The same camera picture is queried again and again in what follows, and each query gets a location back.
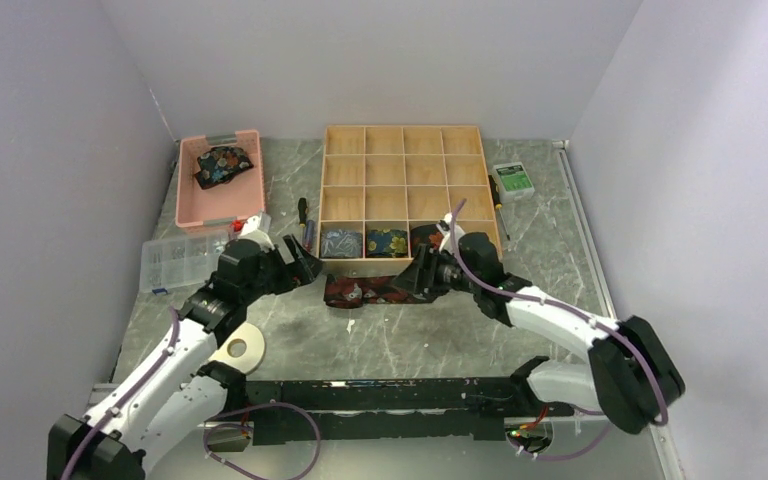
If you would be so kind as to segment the dark red floral tie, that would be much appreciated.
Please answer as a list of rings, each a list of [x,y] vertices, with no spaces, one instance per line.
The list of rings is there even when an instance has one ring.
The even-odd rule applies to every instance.
[[[323,302],[331,308],[356,309],[373,304],[429,304],[434,301],[424,294],[397,287],[394,279],[394,276],[355,278],[328,274]]]

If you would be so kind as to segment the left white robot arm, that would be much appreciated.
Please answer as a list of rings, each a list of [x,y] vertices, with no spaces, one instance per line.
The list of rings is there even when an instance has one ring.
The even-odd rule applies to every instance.
[[[245,411],[245,373],[213,354],[255,301],[308,285],[323,268],[294,236],[283,241],[290,263],[260,231],[227,243],[205,285],[171,309],[171,327],[149,356],[85,414],[55,422],[47,478],[144,479],[198,424]]]

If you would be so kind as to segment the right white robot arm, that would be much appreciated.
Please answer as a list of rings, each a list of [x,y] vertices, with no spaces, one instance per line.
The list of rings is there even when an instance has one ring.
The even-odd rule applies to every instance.
[[[579,363],[534,360],[511,379],[517,411],[534,415],[548,403],[599,412],[615,427],[638,434],[664,425],[668,408],[686,384],[652,325],[589,313],[552,297],[531,281],[505,270],[484,233],[467,233],[442,248],[420,245],[394,279],[401,289],[435,299],[468,293],[488,318],[538,334]]]

